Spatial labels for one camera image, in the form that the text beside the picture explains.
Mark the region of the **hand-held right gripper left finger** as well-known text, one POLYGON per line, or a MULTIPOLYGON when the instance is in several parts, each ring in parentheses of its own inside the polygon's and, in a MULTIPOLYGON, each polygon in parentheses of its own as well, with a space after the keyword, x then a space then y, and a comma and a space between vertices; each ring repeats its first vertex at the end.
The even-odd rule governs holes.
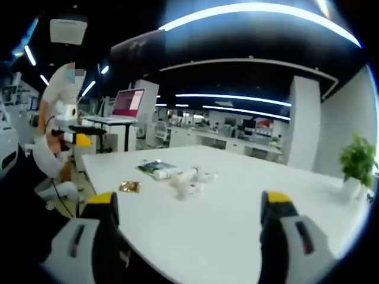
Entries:
POLYGON ((53 283, 127 283, 131 248, 115 192, 92 196, 54 237, 43 269, 53 283))

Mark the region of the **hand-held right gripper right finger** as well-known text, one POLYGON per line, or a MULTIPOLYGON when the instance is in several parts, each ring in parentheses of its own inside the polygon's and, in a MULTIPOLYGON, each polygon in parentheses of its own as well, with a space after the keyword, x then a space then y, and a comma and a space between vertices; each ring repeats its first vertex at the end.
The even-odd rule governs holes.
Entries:
POLYGON ((325 232, 277 191, 261 196, 259 283, 320 283, 336 263, 325 232))

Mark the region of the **person's left hand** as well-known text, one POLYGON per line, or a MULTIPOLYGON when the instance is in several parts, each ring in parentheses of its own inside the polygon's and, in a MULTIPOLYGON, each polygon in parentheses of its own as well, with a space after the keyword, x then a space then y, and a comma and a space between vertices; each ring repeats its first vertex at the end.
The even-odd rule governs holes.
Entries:
POLYGON ((47 139, 47 145, 50 151, 54 155, 58 155, 62 151, 61 139, 59 137, 55 137, 51 135, 48 135, 46 139, 47 139))

